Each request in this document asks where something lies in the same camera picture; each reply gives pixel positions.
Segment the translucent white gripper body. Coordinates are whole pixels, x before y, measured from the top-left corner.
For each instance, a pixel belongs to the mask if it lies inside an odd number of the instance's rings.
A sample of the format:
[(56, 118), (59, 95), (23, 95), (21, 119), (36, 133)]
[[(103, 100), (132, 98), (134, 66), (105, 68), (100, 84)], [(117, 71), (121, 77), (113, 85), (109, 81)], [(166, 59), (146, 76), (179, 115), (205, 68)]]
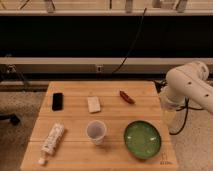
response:
[(159, 94), (159, 99), (163, 111), (163, 121), (167, 126), (170, 126), (176, 116), (178, 106), (169, 100), (163, 92)]

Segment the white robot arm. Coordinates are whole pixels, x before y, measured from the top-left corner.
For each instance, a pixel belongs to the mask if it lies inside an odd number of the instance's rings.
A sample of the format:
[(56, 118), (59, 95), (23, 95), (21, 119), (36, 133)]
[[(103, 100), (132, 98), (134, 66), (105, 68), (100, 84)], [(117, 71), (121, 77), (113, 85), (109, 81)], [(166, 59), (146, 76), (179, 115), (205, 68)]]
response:
[(167, 72), (167, 85), (159, 93), (163, 121), (167, 125), (172, 123), (176, 110), (186, 98), (213, 114), (213, 87), (206, 83), (208, 77), (209, 69), (201, 61), (193, 61)]

